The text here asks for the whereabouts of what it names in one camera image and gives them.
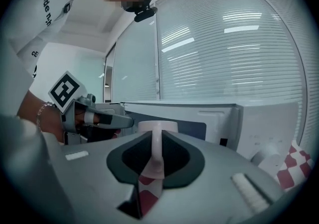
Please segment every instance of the white t-shirt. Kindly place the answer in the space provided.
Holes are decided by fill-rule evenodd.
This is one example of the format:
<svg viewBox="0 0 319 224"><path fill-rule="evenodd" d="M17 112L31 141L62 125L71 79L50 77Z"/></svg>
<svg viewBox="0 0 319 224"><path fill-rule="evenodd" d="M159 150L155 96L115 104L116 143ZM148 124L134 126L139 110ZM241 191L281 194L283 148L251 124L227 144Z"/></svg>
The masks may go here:
<svg viewBox="0 0 319 224"><path fill-rule="evenodd" d="M41 51L65 23L73 0L13 0L0 34L33 74Z"/></svg>

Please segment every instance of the checkered tablecloth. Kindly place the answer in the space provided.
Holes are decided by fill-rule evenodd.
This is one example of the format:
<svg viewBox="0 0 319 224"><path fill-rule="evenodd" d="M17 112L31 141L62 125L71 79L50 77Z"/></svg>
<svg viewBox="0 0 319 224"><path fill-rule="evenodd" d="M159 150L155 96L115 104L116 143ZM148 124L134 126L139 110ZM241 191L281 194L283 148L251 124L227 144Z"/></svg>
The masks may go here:
<svg viewBox="0 0 319 224"><path fill-rule="evenodd" d="M283 190L288 191L304 182L308 178L313 166L314 162L310 156L297 145L296 141L292 141L289 153L275 176L275 180ZM140 176L139 193L143 216L147 214L159 199L162 192L162 183L163 180Z"/></svg>

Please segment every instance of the white horizontal blind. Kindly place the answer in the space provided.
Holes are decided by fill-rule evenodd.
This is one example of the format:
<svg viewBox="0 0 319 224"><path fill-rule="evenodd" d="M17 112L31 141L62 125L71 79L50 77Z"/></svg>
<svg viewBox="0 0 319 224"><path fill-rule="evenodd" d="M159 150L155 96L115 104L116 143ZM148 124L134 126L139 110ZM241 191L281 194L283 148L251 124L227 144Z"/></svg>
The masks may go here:
<svg viewBox="0 0 319 224"><path fill-rule="evenodd" d="M160 0L157 7L161 99L302 101L291 42L261 0Z"/></svg>
<svg viewBox="0 0 319 224"><path fill-rule="evenodd" d="M316 23L303 0L267 0L292 34L305 68L308 108L301 148L317 155L319 136L319 47Z"/></svg>
<svg viewBox="0 0 319 224"><path fill-rule="evenodd" d="M133 22L115 53L112 101L156 100L154 17Z"/></svg>

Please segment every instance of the black and white square marker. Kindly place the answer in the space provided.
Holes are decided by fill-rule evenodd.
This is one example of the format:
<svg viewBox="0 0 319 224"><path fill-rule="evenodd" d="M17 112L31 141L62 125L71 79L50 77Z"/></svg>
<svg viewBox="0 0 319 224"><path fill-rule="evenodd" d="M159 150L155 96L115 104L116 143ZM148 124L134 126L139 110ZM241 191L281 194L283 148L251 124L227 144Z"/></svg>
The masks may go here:
<svg viewBox="0 0 319 224"><path fill-rule="evenodd" d="M68 103L70 98L80 87L68 74L65 74L51 90L51 95L62 108Z"/></svg>

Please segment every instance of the person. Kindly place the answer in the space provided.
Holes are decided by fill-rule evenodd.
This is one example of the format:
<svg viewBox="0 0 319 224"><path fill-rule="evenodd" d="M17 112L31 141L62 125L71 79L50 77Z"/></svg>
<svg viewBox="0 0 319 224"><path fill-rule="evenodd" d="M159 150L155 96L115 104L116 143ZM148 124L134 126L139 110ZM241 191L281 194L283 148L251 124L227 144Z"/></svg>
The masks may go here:
<svg viewBox="0 0 319 224"><path fill-rule="evenodd" d="M105 1L130 4L142 0ZM34 77L36 63L42 50L65 23L72 2L73 0L14 0L4 14L0 33L6 38L25 69ZM28 91L18 110L18 116L36 124L37 113L44 104L44 101ZM76 125L84 122L82 111L76 110L75 117ZM98 116L95 116L94 122L98 123L98 121ZM40 129L43 132L53 133L57 140L63 143L64 131L58 109L53 107L43 109L40 116Z"/></svg>

